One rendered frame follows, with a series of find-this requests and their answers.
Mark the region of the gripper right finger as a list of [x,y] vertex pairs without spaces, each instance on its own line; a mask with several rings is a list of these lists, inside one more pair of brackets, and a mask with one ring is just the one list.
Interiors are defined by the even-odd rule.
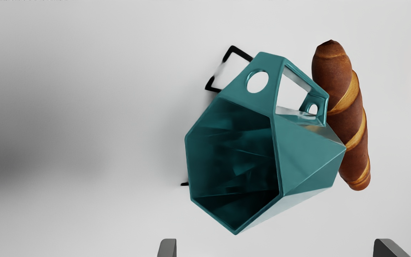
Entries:
[[375,239],[373,247],[373,257],[411,257],[393,240]]

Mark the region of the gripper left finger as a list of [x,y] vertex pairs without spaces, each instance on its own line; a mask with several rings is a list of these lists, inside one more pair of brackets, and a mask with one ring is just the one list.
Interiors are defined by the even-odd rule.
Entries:
[[158,257],[177,257],[177,240],[165,238],[160,242]]

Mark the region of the teal faceted mug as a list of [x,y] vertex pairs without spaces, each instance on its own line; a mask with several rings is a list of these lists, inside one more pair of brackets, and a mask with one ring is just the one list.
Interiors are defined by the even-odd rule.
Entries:
[[346,147],[328,100],[290,60],[258,53],[185,136],[192,202],[237,235],[330,188]]

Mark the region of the brown baguette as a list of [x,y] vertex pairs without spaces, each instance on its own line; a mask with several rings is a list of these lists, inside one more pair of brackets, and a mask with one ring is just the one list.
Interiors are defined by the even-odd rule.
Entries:
[[344,48],[334,40],[320,44],[311,66],[313,81],[329,94],[327,123],[346,146],[340,177],[355,191],[371,181],[367,117],[359,79]]

